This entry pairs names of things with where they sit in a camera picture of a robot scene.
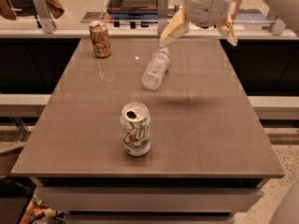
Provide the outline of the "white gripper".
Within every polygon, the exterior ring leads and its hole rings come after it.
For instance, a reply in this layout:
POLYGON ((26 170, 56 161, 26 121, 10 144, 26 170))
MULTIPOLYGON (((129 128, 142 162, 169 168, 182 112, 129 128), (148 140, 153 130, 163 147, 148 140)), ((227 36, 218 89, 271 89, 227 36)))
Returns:
POLYGON ((237 36, 230 15, 232 0, 185 0, 180 9, 164 28, 159 45, 165 47, 189 32, 189 22, 198 27, 216 25, 219 34, 232 46, 237 45, 237 36))

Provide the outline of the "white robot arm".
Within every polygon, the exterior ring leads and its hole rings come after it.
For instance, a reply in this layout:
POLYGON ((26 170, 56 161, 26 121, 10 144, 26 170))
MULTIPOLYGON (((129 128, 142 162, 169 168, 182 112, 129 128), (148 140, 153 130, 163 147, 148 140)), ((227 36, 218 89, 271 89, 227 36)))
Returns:
POLYGON ((231 45, 237 45, 237 37, 230 10, 233 0, 185 0, 160 36, 164 47, 189 32, 189 23, 200 27, 215 26, 219 34, 231 45))

